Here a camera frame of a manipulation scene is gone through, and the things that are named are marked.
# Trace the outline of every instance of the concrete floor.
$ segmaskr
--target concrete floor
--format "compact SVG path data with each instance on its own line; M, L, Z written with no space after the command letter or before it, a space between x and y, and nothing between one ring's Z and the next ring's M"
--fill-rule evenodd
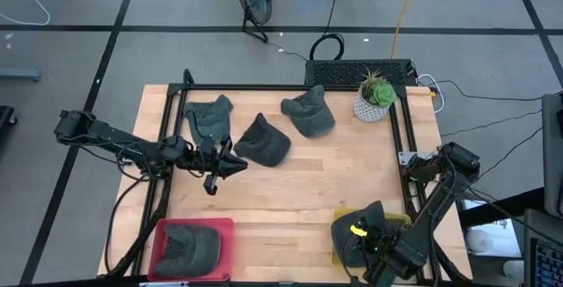
M56 143L52 133L58 114L84 106L122 0L41 1L51 11L52 25L98 26L102 32L13 31L16 27L0 19L0 66L38 68L43 74L39 83L0 81L0 105L17 108L19 117L0 159L0 285L16 284L22 275L68 150ZM404 1L337 0L332 26L393 27ZM267 25L324 26L331 2L273 0ZM563 10L554 5L556 0L531 2L544 28L563 29ZM20 20L44 19L33 0L2 0L0 12ZM123 25L239 26L242 17L238 0L131 0ZM412 0L403 25L534 28L522 0ZM178 82L184 68L192 71L197 83L303 83L302 60L246 34L189 32L120 32L94 107L98 118L131 130L143 86ZM307 55L320 33L269 35L288 51ZM390 54L392 34L343 36L343 59ZM549 41L563 55L563 36L550 36ZM334 46L321 45L316 58L332 59L337 52ZM396 57L415 61L420 74L454 80L469 94L529 98L561 88L534 33L401 34ZM448 84L442 89L446 107L437 119L443 134L540 108L539 102L466 99ZM532 115L449 136L444 142L455 140L466 146L481 156L481 165L487 168L539 128L540 121L540 115ZM476 187L498 198L540 187L540 141L536 136L524 144ZM34 283L95 276L119 178L115 167L78 154Z

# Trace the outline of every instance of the wooden tabletop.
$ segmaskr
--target wooden tabletop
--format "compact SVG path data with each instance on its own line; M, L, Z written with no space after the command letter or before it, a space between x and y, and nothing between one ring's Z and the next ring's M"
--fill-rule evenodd
M166 91L167 85L145 86L133 132L136 136L157 141ZM309 139L301 136L280 110L282 99L302 93L197 90L187 94L188 101L214 101L219 94L230 99L234 106L230 113L233 142L258 112L291 140L289 154L280 165L268 168L249 162L245 171L218 180L216 196L205 193L203 179L179 169L174 171L168 218L234 220L232 281L347 283L344 271L331 263L330 225L334 211L363 209L380 200L386 212L405 212L390 116L364 123L352 110L355 92L326 92L325 101L336 126L325 136ZM408 87L407 94L419 151L435 151L441 140L429 90ZM172 114L177 104L176 99ZM400 106L397 110L403 147L408 150ZM186 123L182 136L192 140ZM132 182L123 177L119 194ZM138 234L146 193L147 184L141 184L121 202L113 224L112 266ZM435 238L457 268L472 277L455 205L436 229ZM148 271L152 240L151 235L145 245L142 273ZM105 272L101 262L99 273ZM428 266L425 273L431 277Z

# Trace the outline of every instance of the red tray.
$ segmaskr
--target red tray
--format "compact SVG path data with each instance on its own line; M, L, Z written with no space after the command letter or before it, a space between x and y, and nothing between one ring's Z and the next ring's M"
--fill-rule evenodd
M155 274L154 267L162 261L166 242L165 225L169 224L190 224L201 225L216 229L221 236L221 250L219 252L219 262L217 267L209 274L199 277L164 277ZM234 224L232 219L223 218L197 218L197 219L161 219L155 228L155 240L152 245L152 255L150 256L150 266L148 278L150 282L223 282L230 278L232 272L232 248L233 248Z

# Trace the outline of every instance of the black keyboard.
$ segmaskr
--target black keyboard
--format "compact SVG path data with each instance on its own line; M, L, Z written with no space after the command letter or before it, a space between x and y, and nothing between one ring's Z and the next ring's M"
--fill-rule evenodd
M551 244L536 240L536 286L563 287L563 251Z
M417 85L416 70L410 59L308 61L305 83L359 86L368 70L379 71L392 85Z

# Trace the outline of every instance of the yellow cable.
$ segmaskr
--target yellow cable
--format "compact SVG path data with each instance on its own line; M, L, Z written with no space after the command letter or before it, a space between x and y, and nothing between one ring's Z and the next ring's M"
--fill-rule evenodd
M405 16L406 8L411 0L405 0L405 5L403 5L403 10L401 15L398 16L397 28L395 28L395 38L393 39L393 48L391 49L391 59L395 56L395 46L397 45L398 30L401 28L401 23L403 22L403 17Z

